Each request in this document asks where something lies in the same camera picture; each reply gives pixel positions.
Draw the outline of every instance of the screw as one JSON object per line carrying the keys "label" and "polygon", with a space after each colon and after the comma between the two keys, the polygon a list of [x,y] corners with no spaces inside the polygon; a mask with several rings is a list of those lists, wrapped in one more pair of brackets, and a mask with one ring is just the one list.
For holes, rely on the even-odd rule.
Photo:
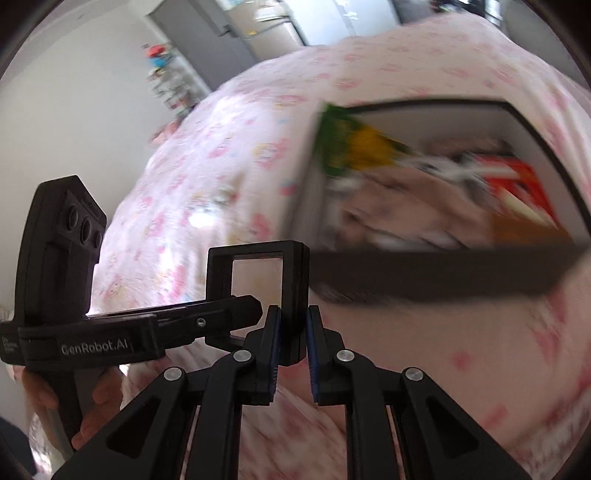
{"label": "screw", "polygon": [[183,376],[183,371],[179,367],[171,367],[164,372],[164,378],[169,382],[174,382]]}
{"label": "screw", "polygon": [[405,375],[413,382],[418,382],[423,379],[423,371],[419,370],[418,368],[409,368],[406,370]]}
{"label": "screw", "polygon": [[341,350],[336,354],[336,358],[338,358],[341,362],[350,362],[353,358],[355,358],[355,354],[351,350]]}
{"label": "screw", "polygon": [[238,350],[232,356],[236,362],[248,362],[252,358],[252,354],[248,350]]}

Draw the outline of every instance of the black box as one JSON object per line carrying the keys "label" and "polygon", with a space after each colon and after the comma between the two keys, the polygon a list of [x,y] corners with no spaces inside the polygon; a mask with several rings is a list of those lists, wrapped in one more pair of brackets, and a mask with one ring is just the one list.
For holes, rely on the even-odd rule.
{"label": "black box", "polygon": [[426,99],[350,108],[365,123],[420,150],[428,140],[494,137],[508,142],[528,163],[573,243],[532,247],[391,252],[329,251],[320,240],[327,178],[311,156],[299,197],[285,220],[283,237],[311,249],[310,287],[330,301],[380,303],[548,293],[591,244],[591,214],[550,146],[509,103]]}

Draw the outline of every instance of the pink bed sheet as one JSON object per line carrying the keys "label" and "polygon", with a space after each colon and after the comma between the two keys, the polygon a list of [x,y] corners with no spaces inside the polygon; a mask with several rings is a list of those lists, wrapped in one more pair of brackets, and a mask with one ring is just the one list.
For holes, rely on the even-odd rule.
{"label": "pink bed sheet", "polygon": [[[95,271],[92,311],[202,299],[210,247],[277,238],[323,102],[442,96],[512,103],[591,200],[591,121],[572,88],[485,20],[438,16],[263,62],[210,95],[119,206]],[[278,279],[276,262],[245,262],[236,292],[275,303]],[[387,308],[311,301],[348,347],[379,366],[427,371],[542,479],[554,475],[589,421],[590,291],[586,259],[543,299]],[[133,365],[126,399],[169,365],[190,371],[219,355],[195,342]],[[346,476],[340,412],[313,407],[306,378],[305,365],[282,369],[276,402],[245,408],[242,479]]]}

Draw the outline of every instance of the box contents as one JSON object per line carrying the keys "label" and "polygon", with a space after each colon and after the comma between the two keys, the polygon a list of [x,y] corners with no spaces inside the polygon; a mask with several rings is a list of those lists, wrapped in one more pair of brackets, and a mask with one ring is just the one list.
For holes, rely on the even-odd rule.
{"label": "box contents", "polygon": [[329,180],[331,250],[486,248],[569,241],[533,169],[515,157],[401,157]]}
{"label": "box contents", "polygon": [[391,165],[412,150],[356,119],[347,109],[328,105],[320,118],[314,152],[324,173],[337,177],[349,169]]}
{"label": "box contents", "polygon": [[497,213],[557,225],[544,188],[528,164],[514,157],[464,155],[462,165],[479,172],[478,187],[488,194],[490,207]]}
{"label": "box contents", "polygon": [[342,204],[339,244],[385,249],[491,245],[488,213],[461,188],[412,167],[373,168],[364,177],[361,188]]}
{"label": "box contents", "polygon": [[493,137],[462,137],[434,140],[425,149],[435,157],[459,158],[465,152],[510,155],[511,147],[504,140]]}

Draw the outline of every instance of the finger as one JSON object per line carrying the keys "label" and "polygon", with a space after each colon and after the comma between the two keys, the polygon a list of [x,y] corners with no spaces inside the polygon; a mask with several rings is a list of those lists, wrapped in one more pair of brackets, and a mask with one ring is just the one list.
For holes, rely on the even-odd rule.
{"label": "finger", "polygon": [[86,441],[80,432],[72,437],[72,446],[74,447],[74,450],[80,450],[85,443]]}
{"label": "finger", "polygon": [[98,406],[86,413],[80,425],[80,434],[85,442],[88,442],[106,423]]}
{"label": "finger", "polygon": [[96,404],[103,404],[121,392],[123,374],[116,368],[109,368],[99,378],[92,392],[92,399]]}
{"label": "finger", "polygon": [[22,372],[22,385],[33,404],[57,410],[59,401],[53,389],[39,375],[25,369]]}
{"label": "finger", "polygon": [[96,405],[87,412],[80,425],[82,438],[84,438],[85,441],[88,441],[96,435],[102,427],[109,423],[109,421],[119,413],[120,405],[120,400],[113,399],[102,405]]}
{"label": "finger", "polygon": [[20,365],[14,365],[12,367],[12,374],[14,376],[14,380],[17,380],[19,382],[22,382],[22,372],[23,370],[25,370],[25,367],[22,367]]}
{"label": "finger", "polygon": [[137,392],[136,395],[148,385],[150,385],[154,381],[154,378],[158,376],[158,374],[159,373],[157,371],[154,371],[151,368],[141,368],[135,370],[133,375],[130,375],[128,378],[134,390]]}

